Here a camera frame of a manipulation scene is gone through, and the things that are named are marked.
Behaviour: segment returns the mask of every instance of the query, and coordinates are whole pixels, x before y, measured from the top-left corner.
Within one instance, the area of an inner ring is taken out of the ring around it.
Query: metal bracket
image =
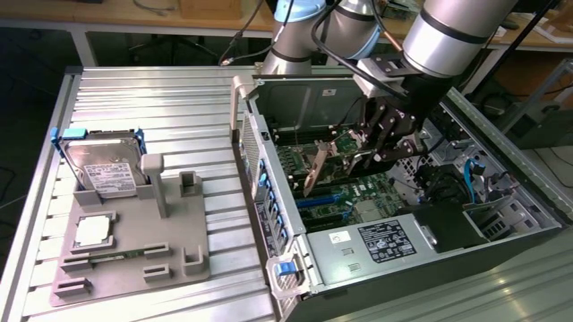
[[[231,88],[231,131],[236,129],[236,113],[239,110],[239,96],[242,100],[247,100],[248,95],[254,91],[256,85],[251,76],[236,75],[232,77]]]

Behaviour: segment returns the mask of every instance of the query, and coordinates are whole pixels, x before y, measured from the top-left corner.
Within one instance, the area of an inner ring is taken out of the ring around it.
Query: black cable
[[[545,166],[547,167],[549,171],[553,173],[553,176],[555,177],[558,183],[561,183],[563,185],[565,188],[573,188],[573,186],[567,186],[563,181],[561,181],[561,179],[558,178],[558,175],[555,174],[555,171],[553,171],[550,165],[547,164],[547,162],[545,161],[543,157],[541,156],[541,154],[535,151],[534,152],[537,154],[537,156],[539,157],[539,160],[543,162]]]
[[[418,171],[419,169],[419,162],[422,161],[422,158],[426,158],[430,155],[430,153],[434,152],[434,150],[439,147],[439,145],[443,143],[445,140],[446,140],[446,136],[442,136],[437,141],[437,143],[434,143],[434,145],[426,151],[426,153],[423,153],[423,155],[418,157],[418,160],[415,161],[415,171]]]
[[[371,6],[372,11],[374,11],[374,19],[376,20],[379,30],[381,30],[381,32],[385,32],[386,27],[385,27],[385,23],[382,21],[382,17],[385,16],[387,4],[385,5],[385,9],[382,10],[381,13],[378,12],[376,0],[370,0],[370,6]]]
[[[375,87],[382,89],[383,91],[389,92],[389,94],[394,95],[394,97],[402,101],[406,100],[405,94],[399,93],[395,89],[389,87],[383,82],[381,82],[378,79],[375,79],[367,72],[364,72],[362,69],[359,69],[355,65],[351,64],[351,62],[340,57],[334,51],[326,46],[326,44],[320,41],[320,39],[316,36],[316,31],[319,29],[319,26],[326,20],[326,17],[332,13],[336,6],[340,4],[342,0],[335,0],[334,4],[322,12],[316,22],[312,25],[311,29],[311,37],[312,41],[316,44],[318,48],[326,55],[328,55],[340,65],[343,65],[352,73],[355,73],[359,77],[362,77],[370,84],[372,84]]]
[[[360,97],[358,97],[355,100],[354,100],[354,103],[350,105],[350,108],[348,108],[348,111],[346,111],[346,114],[343,115],[343,118],[342,118],[342,120],[338,122],[338,124],[336,124],[336,128],[339,128],[340,127],[340,125],[343,124],[343,122],[346,121],[346,118],[348,117],[348,115],[350,115],[350,111],[351,111],[351,108],[356,105],[356,103],[358,103],[358,101],[362,99],[362,96]]]
[[[222,56],[219,57],[219,66],[223,64],[223,59],[227,56],[228,52],[231,51],[231,49],[236,46],[236,43],[239,41],[239,39],[243,37],[243,33],[247,30],[248,26],[251,25],[251,22],[254,20],[254,18],[256,17],[256,13],[260,10],[260,6],[262,3],[264,2],[264,0],[259,0],[259,2],[256,2],[256,6],[254,8],[251,17],[248,17],[247,22],[244,23],[243,27],[240,28],[240,30],[236,32],[236,34],[232,36],[232,39],[230,41],[230,45],[227,46],[227,49],[224,50]]]
[[[555,155],[557,159],[559,159],[561,161],[563,161],[565,163],[567,163],[567,165],[573,166],[573,163],[570,163],[567,160],[565,160],[554,151],[553,148],[549,148],[549,150],[553,152],[553,154]]]
[[[5,196],[7,196],[9,185],[12,184],[12,181],[13,181],[13,180],[15,180],[15,178],[16,178],[16,172],[15,172],[12,169],[5,168],[5,167],[3,167],[3,166],[0,166],[0,170],[4,170],[4,171],[7,171],[7,172],[9,172],[9,173],[11,173],[11,176],[9,176],[8,182],[7,182],[7,184],[4,185],[4,189],[1,189],[1,194],[0,194],[0,202],[1,202],[1,201],[4,200],[4,198],[5,198]]]
[[[566,89],[570,89],[572,87],[573,87],[573,84],[569,84],[565,87],[555,89],[554,91],[545,92],[543,95],[555,94],[561,91],[565,91]],[[509,93],[509,95],[515,96],[515,97],[527,97],[530,94],[511,94],[511,93]]]
[[[140,8],[143,10],[147,10],[147,11],[149,11],[149,12],[152,12],[156,15],[160,15],[160,16],[165,16],[167,15],[163,11],[173,11],[175,10],[173,6],[164,7],[164,8],[155,8],[155,7],[148,7],[147,5],[141,4],[139,2],[139,0],[132,0],[132,1],[133,1],[133,4],[135,4],[135,7]]]
[[[523,29],[522,29],[519,35],[515,37],[513,43],[509,45],[509,47],[505,50],[503,54],[501,55],[498,61],[495,62],[495,64],[493,65],[490,71],[485,75],[482,81],[477,85],[474,91],[467,95],[469,101],[473,100],[473,98],[475,97],[477,93],[481,91],[481,89],[483,88],[485,84],[487,83],[487,81],[491,79],[493,75],[498,71],[499,66],[505,63],[505,60],[507,59],[509,55],[515,51],[515,49],[519,46],[522,40],[529,35],[529,32],[535,27],[535,25],[539,22],[541,18],[543,18],[543,16],[547,13],[549,9],[555,6],[557,2],[558,2],[558,0],[543,1],[542,6],[539,7],[539,10],[537,10],[537,14],[534,15],[534,17],[529,21],[527,25],[523,27]]]
[[[47,89],[44,89],[44,88],[41,88],[41,87],[36,86],[35,84],[32,84],[31,82],[28,82],[25,79],[23,79],[23,78],[19,78],[19,77],[13,76],[13,75],[9,73],[9,70],[7,70],[3,66],[0,66],[0,71],[3,71],[3,72],[5,73],[5,75],[7,75],[12,80],[15,80],[15,81],[19,81],[19,82],[24,83],[24,84],[27,84],[31,88],[33,88],[35,90],[37,90],[37,91],[40,91],[40,92],[44,92],[45,94],[48,94],[48,95],[51,95],[51,96],[57,97],[57,94],[56,94],[56,93],[52,93],[52,92],[49,92]]]
[[[485,43],[485,46],[483,46],[482,50],[486,50],[486,49],[487,49],[487,47],[489,47],[489,45],[490,45],[490,43],[491,43],[491,40],[493,40],[493,37],[494,37],[494,36],[495,36],[495,32],[493,32],[493,34],[491,34],[491,36],[490,36],[490,39],[487,39],[487,42]],[[462,87],[465,88],[465,87],[467,86],[467,83],[469,83],[469,81],[471,80],[471,78],[474,77],[474,75],[475,75],[475,73],[477,73],[477,70],[479,69],[479,66],[483,64],[483,60],[486,59],[486,57],[487,57],[487,53],[486,53],[486,52],[483,52],[483,55],[482,55],[482,57],[479,58],[479,61],[478,61],[477,65],[475,65],[474,70],[471,71],[471,74],[467,76],[467,78],[465,79],[465,81],[463,81],[463,82],[461,82],[461,84],[458,85],[458,89],[459,89],[459,91],[462,91],[462,90],[463,90],[463,89],[462,89]]]
[[[438,174],[438,176],[433,179],[431,185],[429,186],[427,190],[423,192],[423,197],[427,200],[430,200],[431,195],[439,191],[439,190],[435,190],[435,185],[438,184],[439,179],[443,176],[449,176],[449,177],[451,177],[454,179],[455,183],[458,184],[458,188],[461,188],[461,190],[467,194],[469,202],[471,202],[471,192],[470,192],[470,190],[467,188],[466,183],[454,174],[447,173],[447,172],[441,172]]]
[[[276,44],[278,37],[280,36],[282,32],[284,31],[284,27],[287,26],[288,18],[290,18],[290,11],[292,10],[292,5],[294,5],[294,4],[295,4],[295,0],[291,0],[291,1],[290,1],[290,4],[288,4],[288,9],[287,9],[287,11],[286,11],[286,17],[284,17],[283,24],[282,24],[282,26],[280,26],[280,29],[279,29],[279,30],[278,30],[278,32],[276,32],[276,35],[275,35],[274,39],[271,39],[271,41],[270,41],[270,45],[267,46],[267,48],[264,48],[263,50],[259,50],[258,52],[254,52],[252,54],[242,55],[242,56],[239,56],[239,57],[231,57],[231,58],[228,58],[228,59],[223,60],[223,62],[222,62],[222,65],[223,65],[223,66],[226,66],[226,65],[231,64],[234,61],[236,61],[236,60],[239,60],[239,59],[244,59],[244,58],[255,57],[255,56],[258,56],[258,55],[260,55],[260,54],[266,53],[268,50],[271,50],[271,49],[272,49],[272,47],[274,47],[274,46],[275,46],[275,44]]]
[[[17,47],[17,49],[20,49],[20,51],[28,55],[29,58],[32,58],[33,60],[36,60],[36,62],[44,66],[45,69],[48,69],[53,74],[57,74],[59,76],[61,76],[64,73],[59,70],[56,70],[44,60],[41,60],[41,58],[29,51],[28,48],[25,48],[24,46],[21,46],[11,37],[4,36],[4,38],[7,38],[7,40],[12,43],[12,45],[15,45]]]

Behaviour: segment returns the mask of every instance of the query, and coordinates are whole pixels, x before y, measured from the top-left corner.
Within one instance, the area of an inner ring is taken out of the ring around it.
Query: sticker
[[[324,89],[322,91],[322,96],[334,96],[336,95],[336,90],[335,89]]]
[[[335,233],[328,233],[330,242],[332,244],[347,242],[350,240],[350,234],[348,231],[336,231]]]
[[[135,181],[129,163],[92,164],[84,166],[93,189],[99,193],[133,191]]]
[[[372,261],[376,263],[383,263],[417,253],[398,220],[360,227],[358,232]]]

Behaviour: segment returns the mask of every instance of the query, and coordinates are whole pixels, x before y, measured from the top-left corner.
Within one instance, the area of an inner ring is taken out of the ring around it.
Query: hard drive
[[[140,170],[145,153],[143,132],[65,129],[52,136],[61,157],[72,168],[80,190],[95,190],[101,198],[136,195],[135,187],[148,183]]]

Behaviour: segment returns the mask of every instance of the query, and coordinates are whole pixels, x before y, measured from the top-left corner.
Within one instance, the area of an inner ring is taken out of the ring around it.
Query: black tube
[[[535,27],[535,25],[539,22],[541,18],[543,18],[543,16],[547,13],[549,9],[555,6],[557,2],[558,2],[558,0],[550,0],[550,1],[547,1],[542,5],[542,8],[539,9],[539,11],[534,15],[533,19],[530,20],[530,22],[527,23],[527,25],[522,29],[522,31],[521,31],[519,35],[517,36],[515,40],[513,41],[513,43],[509,45],[505,53],[501,55],[501,57],[499,57],[495,65],[493,65],[490,71],[485,75],[485,77],[483,77],[482,81],[479,82],[479,84],[477,85],[474,91],[466,95],[466,98],[467,98],[469,101],[475,97],[477,93],[483,88],[485,84],[487,83],[487,81],[491,79],[493,75],[498,71],[499,66],[505,63],[505,60],[507,59],[507,56],[514,52],[514,50],[519,46],[522,40],[525,39],[525,37],[527,37],[529,32]]]

